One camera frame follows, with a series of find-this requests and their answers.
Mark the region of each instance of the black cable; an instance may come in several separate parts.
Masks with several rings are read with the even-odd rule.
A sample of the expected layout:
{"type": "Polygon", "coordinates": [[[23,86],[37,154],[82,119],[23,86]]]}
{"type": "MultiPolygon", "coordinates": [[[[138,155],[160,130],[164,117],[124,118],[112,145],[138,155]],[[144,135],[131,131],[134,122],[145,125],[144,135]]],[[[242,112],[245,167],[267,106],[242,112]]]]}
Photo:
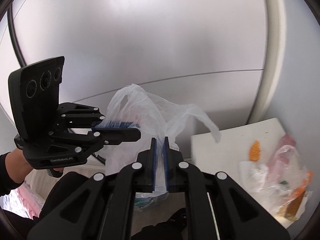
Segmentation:
{"type": "Polygon", "coordinates": [[[99,162],[101,162],[103,165],[106,165],[106,159],[101,157],[100,155],[95,156],[92,154],[93,157],[95,157],[99,162]]]}
{"type": "Polygon", "coordinates": [[[18,59],[18,62],[20,64],[20,67],[25,67],[27,66],[26,61],[24,60],[24,57],[22,55],[18,40],[17,40],[17,35],[16,31],[14,29],[14,24],[13,24],[13,12],[12,12],[12,4],[8,8],[8,27],[9,27],[9,34],[11,38],[11,43],[14,49],[14,52],[16,54],[16,57],[18,59]]]}

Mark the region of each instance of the translucent plastic bag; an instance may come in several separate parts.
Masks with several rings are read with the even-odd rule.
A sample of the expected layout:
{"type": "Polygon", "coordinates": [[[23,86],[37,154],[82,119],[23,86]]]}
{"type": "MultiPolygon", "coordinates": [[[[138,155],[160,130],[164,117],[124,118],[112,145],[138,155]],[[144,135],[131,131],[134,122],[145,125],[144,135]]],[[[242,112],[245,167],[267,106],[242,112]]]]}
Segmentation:
{"type": "Polygon", "coordinates": [[[105,119],[98,127],[138,128],[141,139],[107,146],[98,152],[106,159],[106,175],[119,172],[125,165],[135,162],[138,153],[150,149],[151,139],[157,139],[156,179],[153,193],[137,193],[137,198],[157,197],[166,193],[162,148],[164,138],[169,138],[170,148],[179,150],[176,136],[183,131],[190,116],[197,118],[211,131],[218,142],[221,134],[206,113],[195,105],[177,105],[159,96],[147,93],[132,84],[117,91],[110,101],[105,119]]]}
{"type": "Polygon", "coordinates": [[[265,209],[275,214],[304,193],[312,172],[302,165],[297,149],[292,145],[281,146],[267,162],[267,167],[264,187],[254,196],[265,209]]]}
{"type": "Polygon", "coordinates": [[[263,189],[269,170],[265,164],[240,162],[239,170],[242,184],[248,193],[258,193],[263,189]]]}

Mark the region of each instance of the pink fabric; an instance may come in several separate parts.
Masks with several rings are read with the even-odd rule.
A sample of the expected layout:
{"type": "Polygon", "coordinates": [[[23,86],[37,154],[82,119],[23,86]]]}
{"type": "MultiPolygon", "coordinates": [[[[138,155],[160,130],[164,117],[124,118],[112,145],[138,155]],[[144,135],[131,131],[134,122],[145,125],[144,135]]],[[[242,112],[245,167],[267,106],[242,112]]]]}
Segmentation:
{"type": "Polygon", "coordinates": [[[32,195],[31,192],[29,192],[25,184],[22,184],[20,187],[15,189],[15,191],[19,200],[26,208],[29,217],[31,219],[33,218],[33,216],[39,217],[42,207],[36,202],[35,196],[32,195]]]}

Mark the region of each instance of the camera module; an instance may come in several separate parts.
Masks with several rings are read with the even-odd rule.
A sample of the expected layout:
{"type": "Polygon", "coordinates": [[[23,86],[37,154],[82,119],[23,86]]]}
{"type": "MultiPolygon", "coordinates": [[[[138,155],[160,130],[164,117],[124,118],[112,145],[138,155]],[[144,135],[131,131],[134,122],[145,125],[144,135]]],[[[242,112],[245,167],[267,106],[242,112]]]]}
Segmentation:
{"type": "Polygon", "coordinates": [[[61,68],[57,68],[56,71],[54,72],[54,80],[57,81],[59,79],[59,77],[61,76],[61,68]]]}
{"type": "Polygon", "coordinates": [[[37,91],[37,83],[36,83],[36,81],[35,80],[30,80],[28,85],[27,85],[27,91],[26,91],[27,97],[28,98],[32,98],[36,94],[36,91],[37,91]]]}
{"type": "Polygon", "coordinates": [[[50,86],[50,81],[51,81],[51,72],[49,70],[47,70],[46,72],[44,72],[41,76],[40,79],[40,87],[42,90],[45,90],[46,88],[48,88],[50,86]]]}

